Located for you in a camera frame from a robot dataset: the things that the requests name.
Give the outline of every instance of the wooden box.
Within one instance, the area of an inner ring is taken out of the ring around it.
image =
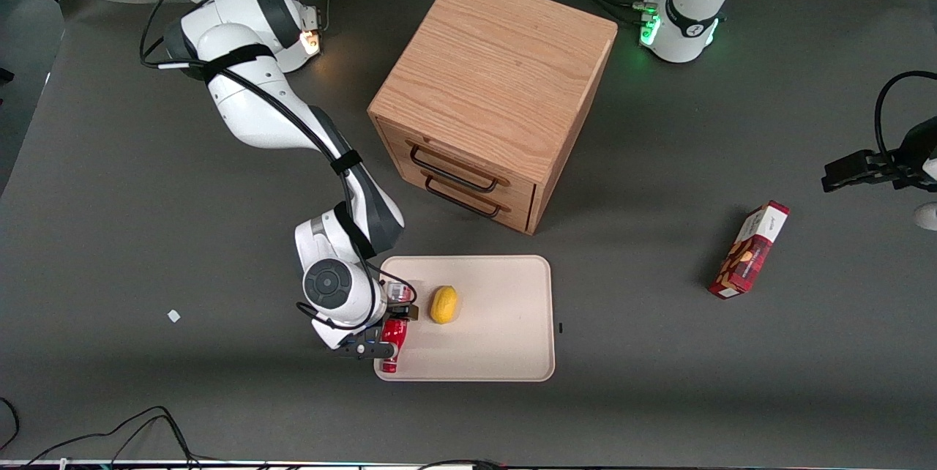
[[[436,0],[368,114],[403,179],[532,234],[616,32],[550,0]]]

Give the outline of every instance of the drawer handle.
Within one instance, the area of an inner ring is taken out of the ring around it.
[[[498,204],[495,204],[495,209],[491,212],[485,212],[485,210],[476,209],[476,207],[472,206],[471,204],[462,203],[458,199],[455,199],[455,197],[449,196],[445,193],[439,192],[439,190],[433,189],[433,187],[429,186],[429,183],[431,182],[433,182],[433,177],[426,176],[426,184],[425,184],[426,192],[442,197],[443,199],[445,199],[446,201],[450,203],[458,204],[458,206],[462,206],[463,209],[465,210],[472,211],[482,217],[488,217],[488,219],[492,219],[492,217],[495,217],[496,215],[498,215],[499,212],[501,212],[501,206],[499,206]]]
[[[412,162],[415,163],[417,166],[419,166],[419,167],[421,167],[421,168],[424,168],[425,170],[429,170],[430,172],[433,172],[433,173],[435,173],[435,174],[441,174],[441,176],[445,177],[445,179],[448,179],[448,180],[451,180],[451,181],[455,181],[456,183],[458,183],[458,184],[460,184],[460,185],[462,185],[462,186],[464,186],[464,187],[467,187],[468,189],[475,190],[475,192],[478,192],[478,193],[489,193],[489,192],[491,192],[491,190],[495,190],[495,186],[498,185],[498,180],[497,180],[497,179],[492,179],[490,185],[488,185],[487,187],[480,187],[480,186],[476,185],[475,183],[472,183],[472,182],[466,181],[465,179],[462,179],[462,177],[456,176],[456,174],[451,174],[451,173],[449,173],[449,172],[446,172],[446,171],[443,170],[442,168],[437,168],[437,167],[435,167],[435,166],[432,166],[432,164],[430,164],[430,163],[426,163],[424,160],[419,160],[419,159],[417,159],[416,153],[417,153],[418,151],[419,151],[419,146],[416,146],[416,144],[413,144],[413,149],[411,150],[411,160],[412,160]]]

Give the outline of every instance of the red box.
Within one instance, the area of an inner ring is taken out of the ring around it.
[[[709,292],[721,299],[749,292],[791,210],[774,201],[749,214]]]

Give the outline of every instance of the wood grain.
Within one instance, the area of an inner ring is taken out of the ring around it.
[[[436,149],[458,176],[505,179],[508,196],[482,200],[529,212],[515,228],[531,234],[617,32],[609,20],[550,0],[436,0],[368,114],[405,179],[419,180],[407,142]]]

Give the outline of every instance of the table surface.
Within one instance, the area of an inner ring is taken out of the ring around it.
[[[329,356],[294,307],[292,242],[341,197],[324,158],[251,149],[200,83],[138,66],[149,7],[75,2],[0,198],[0,394],[23,418],[3,456],[165,404],[192,449],[236,459],[937,466],[937,234],[911,223],[934,197],[820,186],[874,146],[883,83],[937,67],[927,0],[729,0],[684,66],[623,29],[536,236],[406,184],[366,116],[431,3],[334,0],[291,82],[407,217],[387,255],[549,260],[553,378],[390,384]],[[935,109],[927,81],[896,87],[888,142]],[[716,299],[769,199],[792,214],[757,286]],[[178,450],[158,429],[124,456]]]

